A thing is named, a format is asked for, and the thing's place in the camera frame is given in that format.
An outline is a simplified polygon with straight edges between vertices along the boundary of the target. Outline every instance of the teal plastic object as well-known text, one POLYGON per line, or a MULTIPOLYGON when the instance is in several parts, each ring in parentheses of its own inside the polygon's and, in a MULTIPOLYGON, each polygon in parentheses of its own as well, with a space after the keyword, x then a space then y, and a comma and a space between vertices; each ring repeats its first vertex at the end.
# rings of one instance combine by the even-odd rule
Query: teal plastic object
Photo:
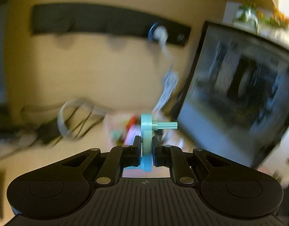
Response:
POLYGON ((152 137, 158 129, 177 129, 177 122, 158 122, 152 120, 152 114, 141 115, 142 157, 141 168, 145 172, 152 171, 152 137))

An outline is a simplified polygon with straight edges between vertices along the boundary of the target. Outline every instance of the desk surface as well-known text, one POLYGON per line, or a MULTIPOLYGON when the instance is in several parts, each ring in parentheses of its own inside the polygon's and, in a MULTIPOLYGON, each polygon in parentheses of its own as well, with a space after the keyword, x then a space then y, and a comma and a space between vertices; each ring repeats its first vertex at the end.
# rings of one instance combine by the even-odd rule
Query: desk surface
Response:
MULTIPOLYGON (((185 137, 183 138, 183 151, 191 152, 194 146, 188 139, 185 139, 185 137)), ((99 148, 101 152, 110 151, 110 146, 107 143, 107 136, 102 123, 94 127, 85 137, 78 141, 61 140, 56 146, 51 148, 49 146, 35 146, 34 148, 19 152, 9 158, 1 160, 0 171, 4 173, 4 179, 1 181, 3 219, 0 220, 0 226, 5 225, 14 216, 6 198, 6 190, 12 180, 21 174, 60 161, 93 147, 99 148)), ((158 167, 153 169, 151 173, 133 169, 125 171, 124 176, 168 177, 169 169, 166 167, 158 167)))

